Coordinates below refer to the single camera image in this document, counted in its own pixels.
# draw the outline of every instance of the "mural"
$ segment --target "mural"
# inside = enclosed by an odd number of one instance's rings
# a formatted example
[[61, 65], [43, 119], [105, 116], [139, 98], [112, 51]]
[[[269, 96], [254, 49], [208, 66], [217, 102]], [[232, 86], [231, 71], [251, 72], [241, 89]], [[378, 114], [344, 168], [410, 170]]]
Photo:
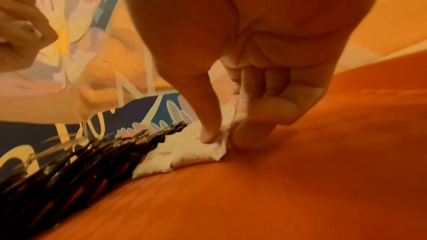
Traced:
[[[427, 7], [421, 1], [378, 0], [351, 37], [336, 73], [425, 50]], [[30, 154], [72, 134], [83, 136], [84, 129], [91, 138], [129, 137], [145, 128], [154, 132], [197, 120], [153, 68], [123, 0], [36, 4], [59, 39], [31, 68], [0, 74], [0, 178]], [[209, 75], [220, 102], [228, 103], [230, 82], [221, 64], [215, 63]], [[59, 137], [44, 142], [53, 136]], [[47, 161], [34, 163], [28, 173]]]

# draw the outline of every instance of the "orange tablecloth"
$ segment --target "orange tablecloth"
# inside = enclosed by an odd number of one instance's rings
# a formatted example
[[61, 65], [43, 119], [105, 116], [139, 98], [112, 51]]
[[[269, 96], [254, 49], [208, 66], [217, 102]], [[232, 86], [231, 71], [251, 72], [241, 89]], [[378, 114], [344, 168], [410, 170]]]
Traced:
[[338, 75], [257, 149], [124, 185], [39, 239], [427, 239], [427, 53]]

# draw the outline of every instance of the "checkered pattern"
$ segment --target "checkered pattern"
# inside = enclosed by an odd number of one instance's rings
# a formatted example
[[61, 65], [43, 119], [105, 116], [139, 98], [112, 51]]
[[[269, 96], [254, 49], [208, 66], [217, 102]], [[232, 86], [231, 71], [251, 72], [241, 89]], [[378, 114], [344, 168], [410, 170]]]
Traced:
[[[372, 90], [341, 74], [262, 146], [128, 183], [38, 239], [425, 240], [427, 65], [390, 63], [363, 67]], [[387, 87], [384, 69], [411, 90]]]

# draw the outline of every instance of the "orange surface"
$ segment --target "orange surface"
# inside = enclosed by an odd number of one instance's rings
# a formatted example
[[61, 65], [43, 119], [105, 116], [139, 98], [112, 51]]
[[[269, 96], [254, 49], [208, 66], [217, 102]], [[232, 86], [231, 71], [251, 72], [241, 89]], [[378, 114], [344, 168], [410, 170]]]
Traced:
[[131, 182], [38, 239], [425, 240], [423, 58], [345, 72], [263, 146]]

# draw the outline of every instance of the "human hand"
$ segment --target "human hand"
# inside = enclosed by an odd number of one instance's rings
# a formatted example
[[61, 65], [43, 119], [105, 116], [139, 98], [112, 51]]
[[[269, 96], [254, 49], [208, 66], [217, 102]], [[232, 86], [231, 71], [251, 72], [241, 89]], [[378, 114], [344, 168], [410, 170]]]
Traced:
[[220, 59], [233, 81], [231, 142], [248, 147], [291, 124], [326, 93], [335, 65], [375, 0], [126, 0], [159, 74], [204, 130], [221, 114], [207, 72]]
[[37, 54], [57, 40], [36, 0], [0, 0], [0, 72], [31, 67]]

